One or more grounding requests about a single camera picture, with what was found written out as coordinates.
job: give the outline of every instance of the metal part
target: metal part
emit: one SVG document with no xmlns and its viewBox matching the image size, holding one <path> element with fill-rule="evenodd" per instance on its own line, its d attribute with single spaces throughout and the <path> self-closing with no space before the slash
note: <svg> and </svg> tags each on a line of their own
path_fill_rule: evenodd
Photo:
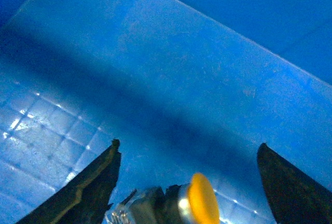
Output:
<svg viewBox="0 0 332 224">
<path fill-rule="evenodd" d="M 184 224 L 196 224 L 190 209 L 188 188 L 189 184 L 185 184 L 181 185 L 179 189 L 177 200 L 178 211 Z"/>
<path fill-rule="evenodd" d="M 119 145 L 120 141 L 114 139 L 112 145 L 72 181 L 17 224 L 102 223 L 119 176 Z"/>
<path fill-rule="evenodd" d="M 258 150 L 262 184 L 277 223 L 332 224 L 332 193 L 266 144 Z"/>
</svg>

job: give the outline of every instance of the yellow button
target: yellow button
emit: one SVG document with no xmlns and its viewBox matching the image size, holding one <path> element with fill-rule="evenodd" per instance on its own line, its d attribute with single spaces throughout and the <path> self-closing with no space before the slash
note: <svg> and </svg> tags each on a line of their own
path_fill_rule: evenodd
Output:
<svg viewBox="0 0 332 224">
<path fill-rule="evenodd" d="M 197 224 L 219 224 L 217 198 L 209 180 L 196 173 L 188 189 L 188 200 Z"/>
</svg>

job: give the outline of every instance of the blue plastic bin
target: blue plastic bin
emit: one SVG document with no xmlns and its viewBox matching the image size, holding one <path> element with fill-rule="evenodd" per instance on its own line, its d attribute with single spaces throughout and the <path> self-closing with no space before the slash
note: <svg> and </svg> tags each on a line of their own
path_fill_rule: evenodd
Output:
<svg viewBox="0 0 332 224">
<path fill-rule="evenodd" d="M 263 142 L 332 190 L 331 86 L 178 0 L 27 0 L 0 32 L 0 83 L 0 223 L 113 138 L 112 202 L 201 172 L 221 222 L 274 223 Z"/>
</svg>

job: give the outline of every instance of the small object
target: small object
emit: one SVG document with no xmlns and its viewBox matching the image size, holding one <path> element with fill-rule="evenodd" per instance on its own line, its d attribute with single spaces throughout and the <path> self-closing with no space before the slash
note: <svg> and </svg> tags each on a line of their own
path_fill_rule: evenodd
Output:
<svg viewBox="0 0 332 224">
<path fill-rule="evenodd" d="M 266 144 L 257 153 L 262 184 L 281 224 L 332 224 L 332 193 Z"/>
<path fill-rule="evenodd" d="M 101 224 L 119 176 L 119 145 L 114 139 L 65 187 L 16 224 Z"/>
<path fill-rule="evenodd" d="M 219 208 L 208 179 L 196 173 L 190 184 L 134 191 L 114 210 L 108 224 L 219 224 Z"/>
</svg>

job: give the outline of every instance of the bin floor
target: bin floor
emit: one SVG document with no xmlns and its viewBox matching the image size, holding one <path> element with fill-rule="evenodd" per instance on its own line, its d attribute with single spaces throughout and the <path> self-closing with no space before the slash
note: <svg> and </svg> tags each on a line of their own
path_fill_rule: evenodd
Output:
<svg viewBox="0 0 332 224">
<path fill-rule="evenodd" d="M 261 143 L 332 188 L 332 89 L 177 0 L 28 0 L 0 32 L 0 222 L 121 140 L 111 201 L 205 174 L 220 220 L 274 223 Z"/>
</svg>

